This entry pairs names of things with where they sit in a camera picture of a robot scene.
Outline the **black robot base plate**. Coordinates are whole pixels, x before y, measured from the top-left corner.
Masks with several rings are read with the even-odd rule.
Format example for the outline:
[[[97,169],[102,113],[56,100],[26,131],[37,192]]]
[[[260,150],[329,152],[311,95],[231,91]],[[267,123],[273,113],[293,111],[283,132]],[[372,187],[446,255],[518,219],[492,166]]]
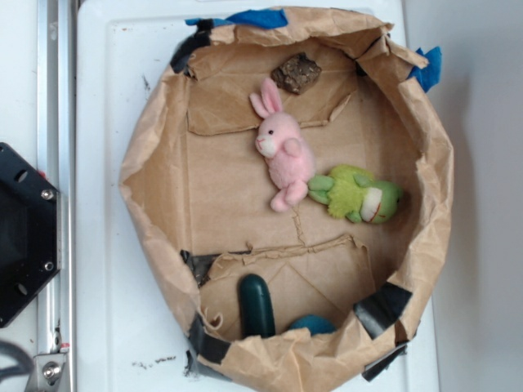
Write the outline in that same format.
[[[59,191],[1,143],[1,327],[58,272]]]

